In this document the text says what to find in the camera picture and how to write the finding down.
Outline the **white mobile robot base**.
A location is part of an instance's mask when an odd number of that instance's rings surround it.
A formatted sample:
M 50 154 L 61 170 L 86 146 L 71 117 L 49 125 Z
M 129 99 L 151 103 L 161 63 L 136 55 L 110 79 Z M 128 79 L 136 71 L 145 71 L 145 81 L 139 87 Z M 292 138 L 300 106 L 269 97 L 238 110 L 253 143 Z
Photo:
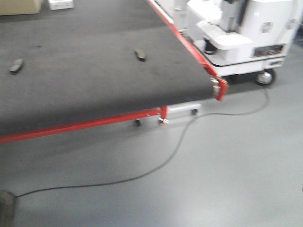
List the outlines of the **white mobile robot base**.
M 275 82 L 303 18 L 300 0 L 159 0 L 174 27 L 221 77 Z

